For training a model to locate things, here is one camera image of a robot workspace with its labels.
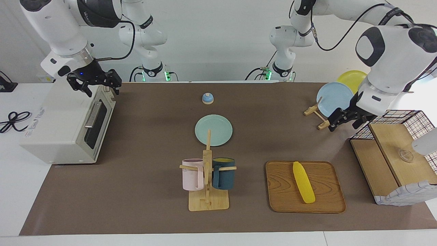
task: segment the white table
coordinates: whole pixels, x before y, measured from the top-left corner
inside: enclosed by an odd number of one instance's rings
[[[12,93],[0,94],[0,120],[11,111],[36,112],[51,84],[20,84]],[[417,82],[413,94],[399,96],[393,109],[421,109],[437,124],[432,108],[437,81]],[[17,124],[25,126],[28,121]],[[23,133],[10,131],[0,135],[0,246],[48,245],[435,245],[437,229],[358,232],[278,232],[217,234],[141,234],[141,235],[56,235],[18,236],[50,165],[43,163],[18,145]],[[427,202],[437,218],[437,199]]]

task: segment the light green plate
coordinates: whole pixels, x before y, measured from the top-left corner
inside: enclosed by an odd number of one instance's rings
[[[211,114],[201,118],[194,129],[197,139],[206,145],[208,129],[211,129],[211,146],[226,143],[232,136],[232,125],[221,115]]]

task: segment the light blue plate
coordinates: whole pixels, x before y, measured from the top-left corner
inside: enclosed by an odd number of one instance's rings
[[[346,109],[354,94],[346,85],[339,82],[327,83],[320,88],[317,93],[317,101],[323,97],[319,103],[320,112],[328,117],[337,108]]]
[[[211,129],[211,146],[226,143],[232,136],[232,125],[221,115],[211,114],[201,118],[194,129],[197,139],[206,145],[208,129]]]

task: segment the white wall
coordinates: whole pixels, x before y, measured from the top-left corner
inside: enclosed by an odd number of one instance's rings
[[[164,63],[181,80],[242,80],[253,68],[265,66],[275,51],[269,33],[274,26],[289,25],[291,0],[148,0],[150,12],[168,34],[158,46]],[[410,14],[417,23],[437,25],[435,0],[390,0]],[[334,16],[314,18],[322,46],[333,46],[352,24]],[[36,82],[35,67],[47,54],[42,41],[19,8],[19,0],[0,0],[0,70],[19,82]],[[331,52],[316,45],[294,48],[297,54],[297,81],[334,81],[347,70],[369,69],[356,57],[355,44],[370,25],[358,23],[344,42]],[[96,57],[123,56],[129,48],[118,39],[118,28],[82,27],[96,46]],[[136,54],[123,61],[102,62],[127,81],[140,64]]]

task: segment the mug handle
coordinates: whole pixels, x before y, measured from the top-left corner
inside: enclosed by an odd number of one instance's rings
[[[215,165],[214,166],[214,179],[213,179],[213,182],[212,182],[212,186],[214,186],[214,187],[217,187],[217,188],[220,188],[220,186],[219,186],[219,168],[221,168],[221,166],[219,166],[219,165]]]
[[[203,167],[197,166],[197,185],[196,185],[196,189],[199,189],[199,187],[201,187],[203,185],[203,170],[201,172],[201,169],[203,169]]]

